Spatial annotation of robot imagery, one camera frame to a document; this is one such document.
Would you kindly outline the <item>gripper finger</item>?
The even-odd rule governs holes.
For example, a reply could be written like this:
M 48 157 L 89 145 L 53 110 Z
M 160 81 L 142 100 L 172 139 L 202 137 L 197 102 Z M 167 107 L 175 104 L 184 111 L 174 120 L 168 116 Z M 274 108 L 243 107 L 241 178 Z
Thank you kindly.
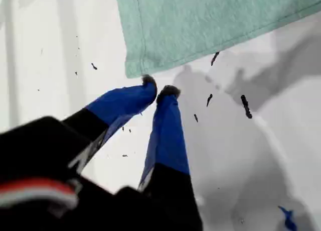
M 144 75 L 141 85 L 108 91 L 64 119 L 64 124 L 90 141 L 68 167 L 81 173 L 98 150 L 133 116 L 149 107 L 156 96 L 156 81 Z
M 154 227 L 202 230 L 189 171 L 179 96 L 178 88 L 167 85 L 156 99 L 139 189 L 150 203 Z

